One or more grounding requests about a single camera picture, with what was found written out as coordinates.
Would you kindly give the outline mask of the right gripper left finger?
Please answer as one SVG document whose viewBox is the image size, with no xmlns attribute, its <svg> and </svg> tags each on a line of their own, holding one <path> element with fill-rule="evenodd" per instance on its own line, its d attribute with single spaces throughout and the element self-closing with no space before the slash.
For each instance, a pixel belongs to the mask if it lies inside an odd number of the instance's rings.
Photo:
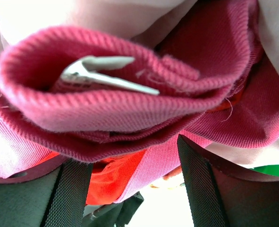
<svg viewBox="0 0 279 227">
<path fill-rule="evenodd" d="M 93 166 L 63 158 L 0 178 L 0 227 L 79 227 Z"/>
</svg>

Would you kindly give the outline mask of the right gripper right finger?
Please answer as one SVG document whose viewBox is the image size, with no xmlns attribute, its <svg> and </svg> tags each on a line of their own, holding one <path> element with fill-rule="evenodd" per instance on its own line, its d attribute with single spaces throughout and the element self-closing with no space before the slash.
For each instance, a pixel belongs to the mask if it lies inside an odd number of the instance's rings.
<svg viewBox="0 0 279 227">
<path fill-rule="evenodd" d="M 279 177 L 234 164 L 179 135 L 178 153 L 196 227 L 279 227 Z"/>
</svg>

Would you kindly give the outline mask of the red trousers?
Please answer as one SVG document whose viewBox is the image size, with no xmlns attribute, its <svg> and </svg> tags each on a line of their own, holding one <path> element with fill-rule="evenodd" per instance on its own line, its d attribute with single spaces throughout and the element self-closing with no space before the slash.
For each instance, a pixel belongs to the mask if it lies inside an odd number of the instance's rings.
<svg viewBox="0 0 279 227">
<path fill-rule="evenodd" d="M 93 165 L 86 204 L 120 202 L 164 175 L 181 173 L 177 137 L 160 143 L 163 138 L 145 137 L 116 143 L 93 143 L 86 140 L 86 153 L 100 149 L 123 148 Z"/>
</svg>

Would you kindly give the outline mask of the black white-splattered trousers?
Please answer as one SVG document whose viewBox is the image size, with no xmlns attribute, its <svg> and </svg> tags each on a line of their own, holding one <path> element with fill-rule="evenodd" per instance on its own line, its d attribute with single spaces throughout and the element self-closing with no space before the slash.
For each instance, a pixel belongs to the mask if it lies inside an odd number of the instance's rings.
<svg viewBox="0 0 279 227">
<path fill-rule="evenodd" d="M 124 227 L 142 205 L 143 196 L 137 192 L 120 203 L 85 207 L 82 227 Z"/>
</svg>

